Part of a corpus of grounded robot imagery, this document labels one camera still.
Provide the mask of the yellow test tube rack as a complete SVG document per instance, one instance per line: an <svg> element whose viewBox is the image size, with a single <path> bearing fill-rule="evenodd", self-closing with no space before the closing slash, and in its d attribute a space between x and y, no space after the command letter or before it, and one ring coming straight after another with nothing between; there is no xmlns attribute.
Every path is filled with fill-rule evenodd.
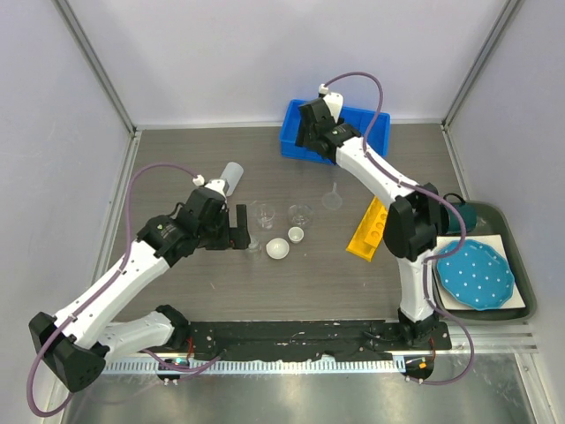
<svg viewBox="0 0 565 424"><path fill-rule="evenodd" d="M346 251L371 262L383 239L387 218L387 209L377 197L374 197L347 245Z"/></svg>

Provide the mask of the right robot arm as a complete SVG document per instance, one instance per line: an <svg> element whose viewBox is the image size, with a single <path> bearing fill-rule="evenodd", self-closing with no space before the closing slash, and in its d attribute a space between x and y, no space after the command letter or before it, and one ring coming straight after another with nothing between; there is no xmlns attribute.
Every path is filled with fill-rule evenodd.
<svg viewBox="0 0 565 424"><path fill-rule="evenodd" d="M300 105L296 145L348 171L387 210L383 241L397 259L401 282L398 336L403 345L417 349L439 321L430 262L442 230L441 197L435 186L405 177L370 148L361 132L340 117L341 108L330 95Z"/></svg>

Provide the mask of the small glass bottle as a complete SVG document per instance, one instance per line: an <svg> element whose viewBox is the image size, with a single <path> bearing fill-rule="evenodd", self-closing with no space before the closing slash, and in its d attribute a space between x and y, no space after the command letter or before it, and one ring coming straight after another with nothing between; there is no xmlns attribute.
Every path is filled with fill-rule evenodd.
<svg viewBox="0 0 565 424"><path fill-rule="evenodd" d="M254 236L250 237L250 243L247 248L247 253L251 256L258 256L261 253L262 245L260 241Z"/></svg>

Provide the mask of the clear plastic funnel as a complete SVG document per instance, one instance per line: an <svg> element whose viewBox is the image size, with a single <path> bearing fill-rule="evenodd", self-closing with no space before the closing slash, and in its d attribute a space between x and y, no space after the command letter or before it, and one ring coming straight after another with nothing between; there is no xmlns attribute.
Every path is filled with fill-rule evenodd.
<svg viewBox="0 0 565 424"><path fill-rule="evenodd" d="M338 210L343 205L343 198L337 192L337 183L334 182L332 189L321 198L322 206L328 210Z"/></svg>

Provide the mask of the round glass flask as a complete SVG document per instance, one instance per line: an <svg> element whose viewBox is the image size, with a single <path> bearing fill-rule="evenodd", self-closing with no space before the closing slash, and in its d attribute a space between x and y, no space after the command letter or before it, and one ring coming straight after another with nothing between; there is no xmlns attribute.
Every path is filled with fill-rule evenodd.
<svg viewBox="0 0 565 424"><path fill-rule="evenodd" d="M291 205L288 209L288 221L291 226L306 228L313 223L313 209L303 203Z"/></svg>

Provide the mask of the white evaporating dish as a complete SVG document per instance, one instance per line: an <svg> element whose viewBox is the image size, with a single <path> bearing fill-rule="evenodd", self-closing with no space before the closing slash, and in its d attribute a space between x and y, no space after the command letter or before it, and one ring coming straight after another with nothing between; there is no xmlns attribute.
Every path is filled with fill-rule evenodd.
<svg viewBox="0 0 565 424"><path fill-rule="evenodd" d="M290 245L284 238L273 238L266 244L267 255L273 260L284 259L290 251Z"/></svg>

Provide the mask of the small white crucible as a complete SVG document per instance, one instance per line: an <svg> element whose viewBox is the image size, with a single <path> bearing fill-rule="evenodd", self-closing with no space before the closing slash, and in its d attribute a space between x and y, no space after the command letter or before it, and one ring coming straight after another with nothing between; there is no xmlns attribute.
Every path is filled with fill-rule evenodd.
<svg viewBox="0 0 565 424"><path fill-rule="evenodd" d="M289 241L293 244L300 243L305 236L305 232L301 227L293 226L288 230Z"/></svg>

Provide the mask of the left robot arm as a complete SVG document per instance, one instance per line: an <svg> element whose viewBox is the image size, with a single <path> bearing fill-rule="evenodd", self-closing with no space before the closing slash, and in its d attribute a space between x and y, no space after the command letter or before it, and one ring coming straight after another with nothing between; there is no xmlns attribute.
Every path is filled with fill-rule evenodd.
<svg viewBox="0 0 565 424"><path fill-rule="evenodd" d="M147 221L124 256L106 274L56 314L44 312L28 324L41 361L71 393L92 384L105 366L135 352L163 347L179 352L190 323L170 305L131 322L115 317L146 286L198 249L245 250L250 242L247 207L236 206L236 226L223 194L193 190L174 216Z"/></svg>

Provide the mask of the glass beaker with spout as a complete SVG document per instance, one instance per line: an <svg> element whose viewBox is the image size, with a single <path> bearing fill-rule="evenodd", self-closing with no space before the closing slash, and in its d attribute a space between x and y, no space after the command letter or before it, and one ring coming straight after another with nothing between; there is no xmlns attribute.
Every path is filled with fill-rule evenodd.
<svg viewBox="0 0 565 424"><path fill-rule="evenodd" d="M270 231L274 226L275 209L266 203L255 207L255 219L257 225L264 231Z"/></svg>

